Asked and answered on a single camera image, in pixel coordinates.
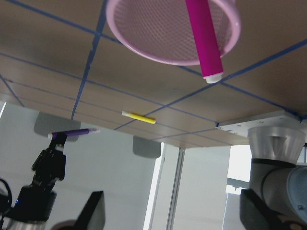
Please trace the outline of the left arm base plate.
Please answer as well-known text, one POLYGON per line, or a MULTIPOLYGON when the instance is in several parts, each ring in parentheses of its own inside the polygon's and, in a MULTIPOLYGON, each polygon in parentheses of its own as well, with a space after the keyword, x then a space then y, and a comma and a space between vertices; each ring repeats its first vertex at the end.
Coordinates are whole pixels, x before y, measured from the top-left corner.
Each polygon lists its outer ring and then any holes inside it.
POLYGON ((248 130, 254 127, 285 127, 307 133, 307 123, 285 110, 228 120, 216 125, 219 130, 243 137, 247 137, 248 130))

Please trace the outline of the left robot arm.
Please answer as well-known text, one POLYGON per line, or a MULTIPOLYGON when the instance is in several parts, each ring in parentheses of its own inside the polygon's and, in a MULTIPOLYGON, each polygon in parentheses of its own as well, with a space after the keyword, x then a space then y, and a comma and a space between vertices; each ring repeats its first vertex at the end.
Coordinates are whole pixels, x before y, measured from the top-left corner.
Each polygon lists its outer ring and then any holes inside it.
MULTIPOLYGON (((42 229, 50 216, 56 181, 65 177, 63 147, 68 137, 93 133, 93 128, 54 132, 32 169, 16 203, 12 193, 0 196, 0 213, 15 224, 42 229)), ((249 189, 240 195, 240 220, 247 230, 304 230, 307 227, 307 169, 296 162, 304 134, 282 127, 254 127, 248 131, 252 151, 249 189)))

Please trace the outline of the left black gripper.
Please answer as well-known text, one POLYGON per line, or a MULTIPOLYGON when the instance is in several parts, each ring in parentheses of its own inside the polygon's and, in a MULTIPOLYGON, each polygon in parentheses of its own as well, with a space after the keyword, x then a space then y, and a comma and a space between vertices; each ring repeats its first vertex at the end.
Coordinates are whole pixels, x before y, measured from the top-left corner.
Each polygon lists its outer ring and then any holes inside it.
POLYGON ((32 165, 34 176, 31 184, 21 188, 14 207, 7 214, 13 220, 31 223, 49 219, 57 195, 53 187, 65 177, 66 156, 63 150, 67 135, 50 133, 49 138, 49 148, 41 151, 32 165))

